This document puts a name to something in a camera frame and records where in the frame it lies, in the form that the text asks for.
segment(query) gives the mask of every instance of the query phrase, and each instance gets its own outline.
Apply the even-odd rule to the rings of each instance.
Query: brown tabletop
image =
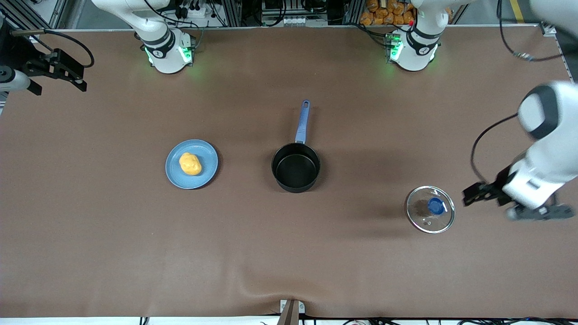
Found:
[[[449,28],[427,69],[384,62],[345,28],[208,31],[195,65],[162,75],[131,32],[85,32],[88,91],[37,79],[0,117],[0,316],[226,316],[297,298],[324,317],[578,317],[578,219],[510,222],[468,208],[469,151],[562,60],[510,56],[496,28]],[[515,49],[558,53],[539,28],[507,28]],[[82,50],[46,37],[83,62]],[[307,193],[271,174],[303,99],[322,160]],[[216,147],[210,185],[165,176],[186,139]],[[479,145],[495,174],[530,145],[508,122]],[[406,220],[413,188],[453,198],[454,225]],[[577,182],[562,189],[574,204]]]

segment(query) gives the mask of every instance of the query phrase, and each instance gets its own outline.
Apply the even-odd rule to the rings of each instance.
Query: yellow potato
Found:
[[[183,153],[183,155],[179,158],[179,164],[181,165],[181,169],[188,175],[199,175],[203,167],[201,166],[201,162],[199,158],[188,152]]]

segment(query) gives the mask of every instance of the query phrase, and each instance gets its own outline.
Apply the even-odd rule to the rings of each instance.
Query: metal frame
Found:
[[[365,10],[365,0],[351,0],[345,6],[345,15],[343,15],[343,23],[359,23],[361,13]]]
[[[22,29],[51,28],[51,26],[23,0],[2,0],[0,2],[0,10],[4,12],[6,18],[16,27]]]
[[[57,0],[50,21],[45,21],[23,0],[2,0],[0,10],[15,27],[22,29],[58,28],[62,11],[69,0]]]
[[[229,27],[240,27],[243,13],[241,1],[223,0],[223,9],[225,10],[227,25]]]

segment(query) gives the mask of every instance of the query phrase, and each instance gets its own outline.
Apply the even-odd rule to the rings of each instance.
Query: blue lid knob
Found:
[[[428,209],[434,215],[441,215],[446,211],[446,208],[443,205],[443,201],[436,197],[432,197],[431,199],[429,199]]]

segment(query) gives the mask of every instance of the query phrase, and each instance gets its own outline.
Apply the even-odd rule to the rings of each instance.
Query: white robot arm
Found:
[[[510,167],[502,190],[537,209],[578,176],[578,87],[571,82],[537,86],[520,104],[518,118],[536,142]]]
[[[170,0],[148,0],[153,8],[164,8]],[[94,5],[129,24],[144,43],[149,61],[162,73],[175,73],[192,64],[191,35],[169,28],[145,0],[92,0]]]
[[[522,100],[518,118],[536,142],[496,176],[492,184],[476,183],[464,190],[464,205],[514,201],[507,210],[512,220],[566,219],[567,205],[547,204],[565,183],[578,176],[578,86],[550,82],[532,89]]]
[[[401,45],[395,55],[390,57],[401,68],[419,71],[434,59],[438,40],[446,29],[449,16],[446,8],[465,5],[475,0],[412,0],[417,9],[416,22],[406,31],[398,29]]]
[[[416,22],[406,30],[397,30],[400,43],[390,60],[408,71],[424,69],[433,60],[438,41],[448,23],[446,8],[476,0],[412,0],[417,9]],[[578,1],[530,0],[530,7],[543,21],[562,27],[578,36]]]

